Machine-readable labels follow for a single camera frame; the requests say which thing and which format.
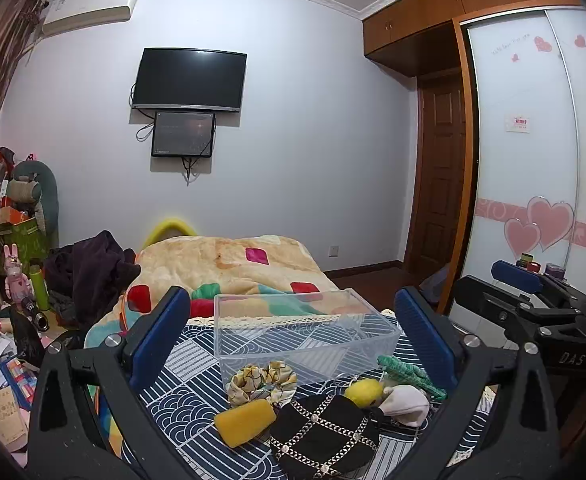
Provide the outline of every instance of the green storage box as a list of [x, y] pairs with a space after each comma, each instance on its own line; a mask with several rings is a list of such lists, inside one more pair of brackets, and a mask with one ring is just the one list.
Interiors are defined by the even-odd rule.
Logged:
[[38, 229], [35, 218], [26, 220], [17, 225], [9, 223], [0, 225], [0, 276], [4, 272], [4, 245], [17, 245], [18, 255], [22, 262], [24, 274], [28, 276], [29, 261], [32, 258], [44, 260], [48, 256], [48, 240]]

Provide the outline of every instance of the clear plastic box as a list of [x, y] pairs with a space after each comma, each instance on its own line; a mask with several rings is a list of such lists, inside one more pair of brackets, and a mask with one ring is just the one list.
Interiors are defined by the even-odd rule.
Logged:
[[354, 290], [215, 297], [214, 353], [226, 384], [247, 365], [287, 362], [299, 385], [377, 368], [402, 331]]

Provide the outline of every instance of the pink border stripe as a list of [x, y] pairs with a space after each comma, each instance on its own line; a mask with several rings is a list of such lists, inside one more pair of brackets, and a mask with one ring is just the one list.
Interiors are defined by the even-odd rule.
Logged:
[[[475, 216], [482, 218], [489, 218], [497, 222], [506, 222], [510, 218], [517, 218], [522, 224], [528, 223], [526, 216], [526, 208], [505, 204], [503, 202], [496, 202], [495, 200], [488, 200], [486, 198], [478, 198], [475, 202]], [[570, 241], [581, 247], [586, 247], [586, 224], [584, 222], [575, 222], [575, 229], [570, 238], [570, 232], [564, 237], [565, 240]]]

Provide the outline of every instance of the dark clothing pile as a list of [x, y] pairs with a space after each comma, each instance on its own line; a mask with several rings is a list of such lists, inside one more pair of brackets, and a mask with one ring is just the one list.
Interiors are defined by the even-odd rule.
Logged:
[[44, 262], [49, 294], [58, 299], [53, 308], [58, 311], [56, 304], [63, 305], [62, 319], [68, 322], [74, 317], [83, 330], [113, 309], [140, 270], [135, 251], [123, 250], [108, 231], [53, 249]]

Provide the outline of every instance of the yellow sponge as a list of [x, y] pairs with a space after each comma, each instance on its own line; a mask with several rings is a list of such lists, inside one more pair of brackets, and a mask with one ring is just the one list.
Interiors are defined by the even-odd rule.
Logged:
[[358, 408], [368, 408], [382, 397], [384, 387], [375, 379], [360, 379], [351, 384], [344, 392], [344, 397], [352, 400]]
[[237, 447], [258, 436], [275, 422], [275, 412], [266, 399], [257, 399], [215, 415], [215, 427], [229, 447]]

